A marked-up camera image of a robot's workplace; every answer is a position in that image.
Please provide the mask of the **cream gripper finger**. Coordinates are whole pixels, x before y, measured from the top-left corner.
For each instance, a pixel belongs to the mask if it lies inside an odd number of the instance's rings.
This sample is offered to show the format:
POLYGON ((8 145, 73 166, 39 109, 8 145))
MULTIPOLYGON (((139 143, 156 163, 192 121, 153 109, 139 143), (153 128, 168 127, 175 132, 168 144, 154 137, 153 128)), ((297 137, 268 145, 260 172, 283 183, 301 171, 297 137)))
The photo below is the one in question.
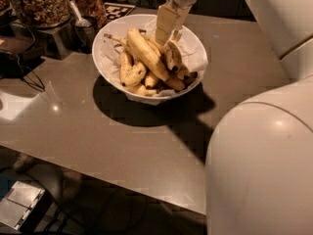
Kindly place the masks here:
POLYGON ((174 30, 180 30, 182 28, 182 25, 187 18, 187 15, 189 14, 191 10, 191 6, 180 8, 175 7, 174 8, 174 20, 172 24, 172 29, 174 30))
POLYGON ((180 29, 180 15, 175 3, 165 3, 157 9, 156 42, 164 45, 174 30, 180 29))

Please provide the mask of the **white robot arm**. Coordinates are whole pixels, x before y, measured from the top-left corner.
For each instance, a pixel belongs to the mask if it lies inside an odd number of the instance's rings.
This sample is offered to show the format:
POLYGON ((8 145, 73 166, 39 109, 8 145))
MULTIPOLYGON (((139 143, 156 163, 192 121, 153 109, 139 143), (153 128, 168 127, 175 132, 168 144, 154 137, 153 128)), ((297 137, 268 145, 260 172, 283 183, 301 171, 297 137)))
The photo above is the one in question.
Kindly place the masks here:
POLYGON ((313 0, 246 0, 289 84, 220 120, 206 161, 208 235, 313 235, 313 0))

